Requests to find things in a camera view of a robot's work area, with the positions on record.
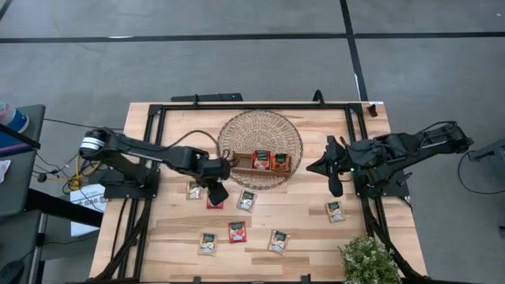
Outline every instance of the green plant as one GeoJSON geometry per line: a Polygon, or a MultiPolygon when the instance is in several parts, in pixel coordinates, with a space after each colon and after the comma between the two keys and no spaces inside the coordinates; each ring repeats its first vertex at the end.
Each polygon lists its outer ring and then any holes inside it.
{"type": "Polygon", "coordinates": [[[373,237],[355,237],[345,248],[339,248],[349,284],[400,283],[393,251],[373,237]]]}

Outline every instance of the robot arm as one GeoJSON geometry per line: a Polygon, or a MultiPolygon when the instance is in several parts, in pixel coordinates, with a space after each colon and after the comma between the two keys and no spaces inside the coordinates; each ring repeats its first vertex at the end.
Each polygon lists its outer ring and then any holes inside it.
{"type": "Polygon", "coordinates": [[[462,153],[473,141],[455,121],[439,122],[416,134],[392,133],[371,140],[360,140],[345,148],[333,136],[327,137],[323,157],[307,167],[308,171],[329,177],[333,196],[341,196],[338,174],[356,170],[367,177],[369,185],[383,187],[394,173],[437,154],[462,153]],[[437,129],[431,127],[442,124],[437,129]]]}
{"type": "Polygon", "coordinates": [[[206,151],[182,146],[163,147],[115,133],[108,128],[86,132],[79,149],[82,158],[100,161],[122,172],[125,179],[142,186],[148,181],[150,169],[130,162],[123,154],[160,162],[180,174],[193,177],[208,187],[209,199],[219,204],[228,197],[220,181],[230,176],[230,163],[224,158],[210,159],[206,151]]]}

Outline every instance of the woven tray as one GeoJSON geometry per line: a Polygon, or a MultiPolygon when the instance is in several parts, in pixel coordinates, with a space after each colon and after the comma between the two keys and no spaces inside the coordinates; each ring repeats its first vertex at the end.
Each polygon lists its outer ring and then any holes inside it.
{"type": "MultiPolygon", "coordinates": [[[[252,153],[267,150],[291,155],[291,175],[300,166],[303,143],[294,125],[280,114],[266,110],[246,111],[231,118],[219,133],[219,151],[252,153]]],[[[265,177],[232,171],[231,179],[249,189],[271,189],[289,177],[265,177]]]]}

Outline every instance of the wooden tabletop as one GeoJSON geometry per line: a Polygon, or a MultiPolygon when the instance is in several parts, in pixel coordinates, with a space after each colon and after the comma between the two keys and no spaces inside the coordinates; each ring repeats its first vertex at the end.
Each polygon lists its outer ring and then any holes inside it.
{"type": "MultiPolygon", "coordinates": [[[[126,135],[143,139],[149,104],[130,105],[126,135]]],[[[201,276],[203,281],[297,281],[301,275],[309,273],[314,281],[344,280],[338,247],[355,236],[366,235],[361,201],[354,194],[352,181],[343,183],[342,197],[334,198],[328,191],[326,177],[305,170],[323,154],[327,135],[349,139],[344,111],[275,112],[289,119],[297,128],[304,144],[303,158],[297,172],[287,182],[274,189],[257,191],[252,214],[236,208],[243,188],[235,182],[229,180],[224,183],[230,193],[224,209],[209,210],[205,199],[186,200],[186,182],[191,180],[190,177],[161,166],[159,192],[152,203],[140,277],[142,282],[192,281],[193,276],[201,276]],[[332,200],[342,202],[345,221],[329,223],[324,205],[332,200]],[[246,243],[229,243],[227,225],[233,221],[245,221],[246,243]],[[285,256],[267,250],[272,229],[290,234],[285,256]],[[203,232],[217,234],[215,256],[197,255],[203,232]]],[[[166,114],[162,145],[171,144],[193,129],[204,130],[217,138],[225,123],[240,113],[240,110],[170,110],[166,114]]],[[[370,137],[390,132],[384,105],[377,105],[377,113],[379,116],[372,118],[365,112],[370,137]]],[[[356,118],[354,125],[358,130],[356,118]]],[[[200,134],[189,136],[181,145],[215,151],[213,143],[200,134]]],[[[101,272],[110,260],[122,201],[112,200],[107,204],[90,277],[101,272]]],[[[383,203],[391,240],[412,267],[425,274],[425,263],[410,209],[394,197],[383,198],[383,203]]],[[[128,208],[129,204],[126,204],[118,247],[125,234],[128,208]]],[[[127,276],[133,273],[136,251],[131,249],[127,276]]]]}

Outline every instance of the red tea packet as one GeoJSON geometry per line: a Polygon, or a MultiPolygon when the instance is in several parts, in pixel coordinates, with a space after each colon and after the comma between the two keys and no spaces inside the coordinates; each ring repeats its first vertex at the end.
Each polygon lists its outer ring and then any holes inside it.
{"type": "Polygon", "coordinates": [[[207,199],[207,209],[223,209],[224,203],[214,205],[211,203],[211,200],[207,199]]]}
{"type": "Polygon", "coordinates": [[[231,244],[247,241],[247,236],[245,235],[245,222],[228,223],[228,231],[230,233],[231,244]]]}
{"type": "Polygon", "coordinates": [[[270,170],[271,153],[265,150],[256,150],[252,154],[252,168],[257,170],[270,170]]]}

